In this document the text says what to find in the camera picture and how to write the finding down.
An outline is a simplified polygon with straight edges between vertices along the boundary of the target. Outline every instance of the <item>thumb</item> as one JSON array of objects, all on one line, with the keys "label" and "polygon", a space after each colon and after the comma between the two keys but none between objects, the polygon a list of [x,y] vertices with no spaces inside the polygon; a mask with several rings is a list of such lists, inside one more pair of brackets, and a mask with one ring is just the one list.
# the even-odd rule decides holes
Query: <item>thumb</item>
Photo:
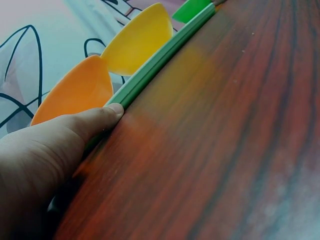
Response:
[{"label": "thumb", "polygon": [[93,108],[77,114],[56,118],[65,127],[72,130],[82,138],[86,144],[98,133],[112,128],[124,114],[121,104],[112,103],[107,107]]}]

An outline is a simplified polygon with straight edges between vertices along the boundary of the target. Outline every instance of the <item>green plastic pry tool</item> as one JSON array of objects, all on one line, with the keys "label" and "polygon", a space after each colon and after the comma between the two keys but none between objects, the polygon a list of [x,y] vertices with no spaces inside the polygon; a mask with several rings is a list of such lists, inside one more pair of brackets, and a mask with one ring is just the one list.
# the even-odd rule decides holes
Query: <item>green plastic pry tool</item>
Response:
[{"label": "green plastic pry tool", "polygon": [[211,0],[187,0],[173,15],[172,18],[178,22],[187,24],[198,13],[205,9]]},{"label": "green plastic pry tool", "polygon": [[[106,103],[121,104],[126,110],[142,90],[151,82],[158,72],[185,45],[185,43],[215,14],[213,3],[207,5],[181,28],[172,39],[160,48],[141,68],[115,93]],[[85,147],[85,158],[93,148],[106,136],[98,134]]]}]

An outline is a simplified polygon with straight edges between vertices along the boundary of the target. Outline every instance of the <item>hand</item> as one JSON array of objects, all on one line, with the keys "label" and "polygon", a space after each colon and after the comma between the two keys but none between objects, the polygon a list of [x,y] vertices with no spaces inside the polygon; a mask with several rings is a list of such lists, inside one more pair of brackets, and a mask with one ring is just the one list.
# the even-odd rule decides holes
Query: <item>hand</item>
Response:
[{"label": "hand", "polygon": [[122,117],[120,104],[27,127],[0,140],[0,238],[47,203],[76,169],[85,145]]}]

